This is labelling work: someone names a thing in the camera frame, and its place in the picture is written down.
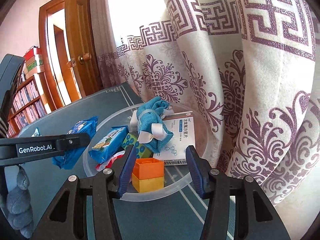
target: screw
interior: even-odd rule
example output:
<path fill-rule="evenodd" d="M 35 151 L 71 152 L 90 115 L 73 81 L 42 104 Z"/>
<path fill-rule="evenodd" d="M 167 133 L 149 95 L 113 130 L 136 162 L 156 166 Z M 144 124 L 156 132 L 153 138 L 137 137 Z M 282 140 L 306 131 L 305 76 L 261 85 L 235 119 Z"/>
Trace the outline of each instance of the screw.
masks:
<path fill-rule="evenodd" d="M 103 174 L 106 174 L 106 175 L 110 174 L 111 172 L 112 172 L 112 169 L 109 169 L 109 168 L 103 170 Z"/>
<path fill-rule="evenodd" d="M 245 177 L 245 180 L 247 181 L 247 182 L 253 182 L 253 177 L 251 177 L 251 176 L 246 176 Z"/>
<path fill-rule="evenodd" d="M 217 169 L 212 169 L 212 170 L 210 171 L 210 173 L 211 173 L 212 175 L 218 175 L 220 172 L 219 172 L 219 170 L 217 170 Z"/>
<path fill-rule="evenodd" d="M 76 176 L 76 175 L 71 175 L 71 176 L 68 178 L 68 180 L 71 181 L 71 182 L 75 181 L 76 179 L 77 179 L 77 176 Z"/>

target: red and white package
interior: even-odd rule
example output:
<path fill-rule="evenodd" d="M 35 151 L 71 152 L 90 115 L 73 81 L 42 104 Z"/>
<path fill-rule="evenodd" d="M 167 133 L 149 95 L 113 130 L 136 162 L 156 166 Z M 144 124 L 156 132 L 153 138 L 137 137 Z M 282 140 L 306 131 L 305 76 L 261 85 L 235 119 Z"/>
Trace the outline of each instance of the red and white package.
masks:
<path fill-rule="evenodd" d="M 106 169 L 106 168 L 111 168 L 111 166 L 112 166 L 112 164 L 114 163 L 114 161 L 115 161 L 116 159 L 121 158 L 121 157 L 124 155 L 124 152 L 125 152 L 125 151 L 118 152 L 118 153 L 116 153 L 115 155 L 113 155 L 113 156 L 112 156 L 109 160 L 107 160 L 106 162 L 104 162 L 104 163 L 102 163 L 102 164 L 98 164 L 98 165 L 96 166 L 96 170 L 97 170 L 97 171 L 102 171 L 102 170 L 104 170 L 104 169 Z"/>

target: pink wall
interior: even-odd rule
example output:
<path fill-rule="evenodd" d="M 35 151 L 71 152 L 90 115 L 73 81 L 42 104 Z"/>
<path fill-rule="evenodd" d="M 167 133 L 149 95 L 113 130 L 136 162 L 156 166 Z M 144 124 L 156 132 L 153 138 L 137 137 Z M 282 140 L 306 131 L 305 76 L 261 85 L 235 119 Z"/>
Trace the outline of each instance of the pink wall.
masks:
<path fill-rule="evenodd" d="M 0 62 L 6 54 L 24 56 L 39 46 L 39 8 L 50 0 L 17 0 L 0 26 Z"/>

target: green box with blue dots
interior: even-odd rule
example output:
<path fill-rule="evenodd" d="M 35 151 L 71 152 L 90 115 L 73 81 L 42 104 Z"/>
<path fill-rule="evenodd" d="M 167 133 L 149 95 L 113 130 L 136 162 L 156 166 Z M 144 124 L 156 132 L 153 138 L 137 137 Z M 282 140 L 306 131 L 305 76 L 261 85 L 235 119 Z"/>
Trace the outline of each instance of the green box with blue dots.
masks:
<path fill-rule="evenodd" d="M 136 147 L 137 159 L 150 158 L 152 155 L 152 152 L 150 151 L 150 149 L 145 147 L 143 144 L 139 143 L 138 139 L 131 133 L 128 133 L 127 136 L 125 137 L 122 143 L 122 148 L 126 149 L 126 147 L 129 145 L 134 145 Z"/>

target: curtain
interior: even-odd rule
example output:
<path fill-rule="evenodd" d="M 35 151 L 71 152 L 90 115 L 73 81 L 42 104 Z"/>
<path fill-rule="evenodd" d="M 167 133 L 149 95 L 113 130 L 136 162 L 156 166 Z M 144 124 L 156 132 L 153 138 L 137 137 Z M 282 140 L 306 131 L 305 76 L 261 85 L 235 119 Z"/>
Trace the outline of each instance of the curtain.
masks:
<path fill-rule="evenodd" d="M 273 205 L 319 159 L 318 24 L 305 0 L 90 0 L 99 68 L 201 113 L 228 176 Z"/>

